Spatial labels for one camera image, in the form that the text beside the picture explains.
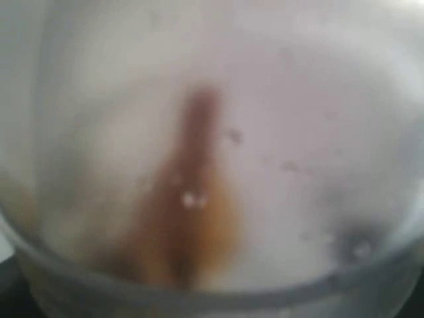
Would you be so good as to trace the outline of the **clear shaker body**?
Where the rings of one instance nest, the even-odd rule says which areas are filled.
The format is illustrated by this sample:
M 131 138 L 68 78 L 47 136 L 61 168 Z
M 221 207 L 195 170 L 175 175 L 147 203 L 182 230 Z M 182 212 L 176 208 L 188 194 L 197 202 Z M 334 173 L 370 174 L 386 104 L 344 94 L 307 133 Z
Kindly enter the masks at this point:
M 423 265 L 422 1 L 44 1 L 1 229 L 47 317 L 395 317 Z

